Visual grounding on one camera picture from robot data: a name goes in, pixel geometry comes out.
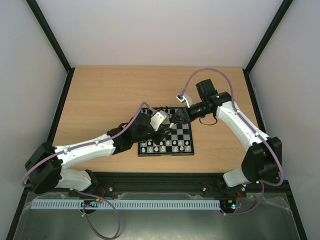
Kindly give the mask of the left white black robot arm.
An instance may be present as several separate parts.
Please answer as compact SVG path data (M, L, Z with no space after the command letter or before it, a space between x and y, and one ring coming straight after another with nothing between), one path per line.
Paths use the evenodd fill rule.
M128 151L135 143L149 140L159 143L172 131L173 123L169 118L162 110L153 116L141 112L130 122L91 140L58 146L44 142L25 163L29 184L36 194L55 188L92 191L98 186L94 173L88 169L72 170L73 166Z

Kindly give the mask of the black silver chess board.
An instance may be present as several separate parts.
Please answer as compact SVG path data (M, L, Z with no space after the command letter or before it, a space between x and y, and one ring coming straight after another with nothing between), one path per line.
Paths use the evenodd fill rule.
M195 154L193 137L192 137L192 127L191 124L175 124L172 127L172 132L167 135L163 140L164 146L166 146L166 141L171 141L171 146L166 146L166 152L161 152L161 145L156 145L151 139L147 140L147 146L141 146L141 142L137 145L137 156L138 157L155 157L155 156L193 156ZM176 141L177 145L173 146L172 142ZM185 151L185 141L189 141L189 146L191 148L190 152ZM149 152L150 147L157 146L159 152ZM184 147L184 151L180 151L180 146ZM178 151L174 152L173 148L178 147Z

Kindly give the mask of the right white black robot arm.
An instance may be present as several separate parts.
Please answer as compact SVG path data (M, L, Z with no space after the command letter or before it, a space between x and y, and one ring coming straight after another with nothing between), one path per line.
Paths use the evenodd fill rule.
M234 97L226 91L218 92L210 79L197 83L196 89L201 99L198 103L192 103L185 93L176 96L181 103L186 103L186 106L173 114L170 122L188 124L212 114L232 130L246 150L241 166L223 174L223 180L218 183L218 191L229 196L238 185L266 183L267 178L275 174L279 174L278 185L281 185L284 172L281 166L280 139L269 137L255 126L239 109Z

